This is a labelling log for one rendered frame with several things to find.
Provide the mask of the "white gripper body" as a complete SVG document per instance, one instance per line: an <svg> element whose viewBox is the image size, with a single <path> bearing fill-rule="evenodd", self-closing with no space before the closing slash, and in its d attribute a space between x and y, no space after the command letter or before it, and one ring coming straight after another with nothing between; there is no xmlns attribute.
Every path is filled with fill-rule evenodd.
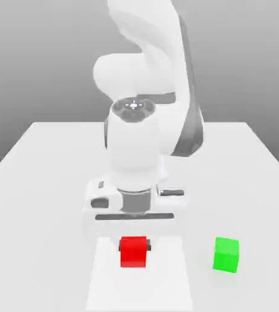
<svg viewBox="0 0 279 312"><path fill-rule="evenodd" d="M130 214L109 209L85 209L82 233L86 236L158 236L177 234L187 217L183 197L161 197L145 213Z"/></svg>

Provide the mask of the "small red cube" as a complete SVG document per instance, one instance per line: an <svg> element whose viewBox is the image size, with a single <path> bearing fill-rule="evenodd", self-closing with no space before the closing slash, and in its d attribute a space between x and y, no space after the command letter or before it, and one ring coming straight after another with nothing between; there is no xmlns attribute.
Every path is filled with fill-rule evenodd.
<svg viewBox="0 0 279 312"><path fill-rule="evenodd" d="M120 265L122 268L146 267L146 237L123 236L121 238Z"/></svg>

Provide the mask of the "small green cube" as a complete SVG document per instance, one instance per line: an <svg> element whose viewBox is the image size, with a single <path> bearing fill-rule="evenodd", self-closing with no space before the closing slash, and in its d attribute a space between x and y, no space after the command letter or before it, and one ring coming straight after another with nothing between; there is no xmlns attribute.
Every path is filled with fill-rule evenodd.
<svg viewBox="0 0 279 312"><path fill-rule="evenodd" d="M239 241L216 237L214 245L213 269L237 273L239 263Z"/></svg>

